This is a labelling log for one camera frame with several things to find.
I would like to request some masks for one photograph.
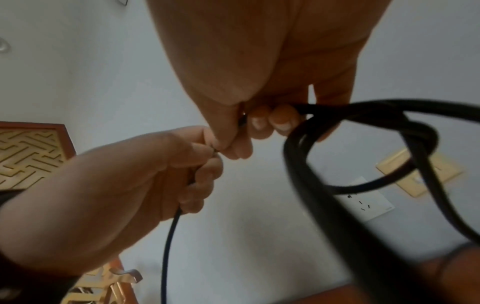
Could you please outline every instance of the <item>thick black cable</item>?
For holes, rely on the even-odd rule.
[[[304,205],[312,214],[357,281],[377,303],[447,303],[440,290],[429,286],[410,263],[385,246],[332,196],[379,189],[419,169],[427,188],[445,218],[465,237],[480,244],[480,235],[471,229],[451,205],[429,161],[438,145],[436,131],[412,122],[404,111],[436,114],[480,122],[480,108],[444,101],[377,100],[348,106],[295,105],[302,115],[313,117],[300,124],[287,138],[283,154],[288,174]],[[399,131],[411,159],[394,172],[362,185],[323,185],[307,165],[313,144],[330,128],[347,119],[357,123]],[[240,120],[244,124],[246,116]],[[168,233],[163,256],[161,300],[166,304],[168,255],[181,211],[177,211]]]

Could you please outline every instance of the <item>white electrical outlet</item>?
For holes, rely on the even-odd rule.
[[[351,185],[366,183],[363,177],[357,178]],[[342,205],[361,222],[369,221],[387,213],[395,207],[378,191],[338,195]]]

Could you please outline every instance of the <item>person's left hand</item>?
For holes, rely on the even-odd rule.
[[[184,213],[202,209],[223,170],[212,140],[210,129],[187,127],[75,157],[0,208],[0,251],[51,274],[103,265],[179,206]]]

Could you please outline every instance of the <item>person's right hand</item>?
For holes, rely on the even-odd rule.
[[[176,74],[231,159],[252,154],[250,137],[298,125],[289,104],[307,103],[311,84],[318,104],[347,104],[359,53],[389,2],[148,0]]]

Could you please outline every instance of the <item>light switch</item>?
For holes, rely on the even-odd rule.
[[[376,165],[377,169],[387,175],[405,163],[410,158],[410,152],[405,148],[391,155]],[[430,157],[430,163],[440,182],[445,183],[449,179],[461,174],[463,170],[453,161],[436,152]],[[413,197],[418,197],[427,192],[424,180],[418,170],[415,170],[405,178],[399,180],[397,185]]]

